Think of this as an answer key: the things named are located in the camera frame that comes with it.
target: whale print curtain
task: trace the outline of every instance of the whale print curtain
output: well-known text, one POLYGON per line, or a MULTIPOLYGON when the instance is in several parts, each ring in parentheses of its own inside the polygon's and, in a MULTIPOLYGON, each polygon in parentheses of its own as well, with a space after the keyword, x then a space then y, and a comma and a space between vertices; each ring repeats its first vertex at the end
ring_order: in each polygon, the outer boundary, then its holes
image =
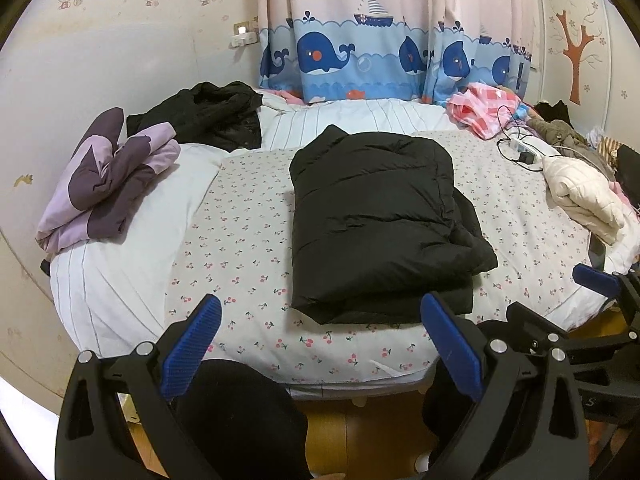
POLYGON ((306 102, 527 88, 538 0, 259 0, 260 86, 306 102))

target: orange fish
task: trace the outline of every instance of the orange fish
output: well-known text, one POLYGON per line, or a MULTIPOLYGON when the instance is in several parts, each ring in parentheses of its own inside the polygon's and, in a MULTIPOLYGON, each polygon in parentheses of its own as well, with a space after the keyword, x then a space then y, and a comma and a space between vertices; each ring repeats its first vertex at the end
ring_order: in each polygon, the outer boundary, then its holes
POLYGON ((347 92, 347 99, 365 99, 365 93, 360 90, 349 90, 347 92))

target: pink cloth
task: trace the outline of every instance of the pink cloth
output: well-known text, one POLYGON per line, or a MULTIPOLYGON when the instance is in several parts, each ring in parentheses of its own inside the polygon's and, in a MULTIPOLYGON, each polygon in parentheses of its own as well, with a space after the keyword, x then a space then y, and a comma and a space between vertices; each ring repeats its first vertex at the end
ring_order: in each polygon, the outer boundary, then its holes
POLYGON ((280 97, 284 97, 284 100, 287 102, 287 104, 290 104, 290 105, 306 104, 302 99, 300 99, 299 97, 296 97, 293 94, 290 94, 286 90, 271 90, 267 88, 261 88, 260 92, 266 92, 267 94, 275 94, 275 95, 279 95, 280 97))
POLYGON ((455 120, 471 126, 473 133, 483 140, 489 140, 506 127, 516 109, 520 98, 511 92, 505 92, 483 83, 469 83, 465 93, 454 94, 447 101, 447 111, 455 120))
POLYGON ((626 195, 622 191, 622 187, 620 187, 619 182, 609 182, 609 189, 612 190, 618 196, 618 198, 622 201, 622 203, 628 206, 629 209, 631 209, 631 211, 633 211, 634 213, 636 212, 634 207, 631 205, 631 202, 629 202, 629 199, 626 197, 626 195))

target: blue whale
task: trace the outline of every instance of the blue whale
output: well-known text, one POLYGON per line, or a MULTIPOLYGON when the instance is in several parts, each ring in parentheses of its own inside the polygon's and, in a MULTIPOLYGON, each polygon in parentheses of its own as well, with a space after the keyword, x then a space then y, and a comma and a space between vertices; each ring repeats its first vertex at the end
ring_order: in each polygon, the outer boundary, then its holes
MULTIPOLYGON (((428 56, 428 51, 424 51, 424 56, 428 56)), ((402 65, 402 70, 405 72, 424 72, 427 70, 427 66, 422 61, 422 57, 420 56, 420 51, 418 50, 418 46, 415 44, 414 40, 409 38, 408 36, 400 45, 400 50, 398 51, 398 57, 400 59, 400 64, 402 65)))
POLYGON ((344 68, 356 50, 353 43, 342 44, 338 49, 345 53, 345 59, 340 59, 335 53, 334 46, 324 34, 308 32, 298 40, 298 63, 305 74, 321 74, 336 72, 344 68))
POLYGON ((494 61, 494 67, 491 72, 497 85, 504 85, 504 82, 507 81, 510 63, 511 58, 509 56, 502 56, 494 61))
POLYGON ((262 77, 269 77, 272 75, 278 75, 284 70, 284 57, 289 55, 289 49, 283 48, 282 50, 276 50, 273 57, 280 60, 280 64, 276 65, 271 59, 271 43, 267 43, 267 48, 262 53, 262 61, 260 62, 260 75, 262 77))
POLYGON ((465 78, 471 72, 469 61, 462 48, 462 41, 451 43, 442 54, 442 69, 445 75, 455 81, 465 78))

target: bed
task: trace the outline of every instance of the bed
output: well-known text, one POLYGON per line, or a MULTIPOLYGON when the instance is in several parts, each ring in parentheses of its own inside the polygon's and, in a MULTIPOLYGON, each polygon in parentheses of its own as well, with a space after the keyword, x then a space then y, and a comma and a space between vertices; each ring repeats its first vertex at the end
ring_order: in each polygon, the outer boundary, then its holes
MULTIPOLYGON (((260 150, 231 154, 185 145, 175 167, 142 199, 122 240, 82 242, 52 262, 56 309, 78 348, 123 354, 183 319, 203 294, 224 303, 206 358, 244 362, 303 398, 392 394, 428 381, 437 353, 411 326, 320 326, 289 307, 289 162, 328 124, 436 140, 452 155, 456 186, 474 203, 498 268, 476 276, 476 322, 503 319, 520 301, 564 329, 599 313, 606 298, 575 285, 589 233, 546 195, 539 173, 504 160, 452 124, 443 108, 400 100, 309 107, 265 96, 260 150)), ((627 272, 640 252, 629 213, 605 270, 627 272)))

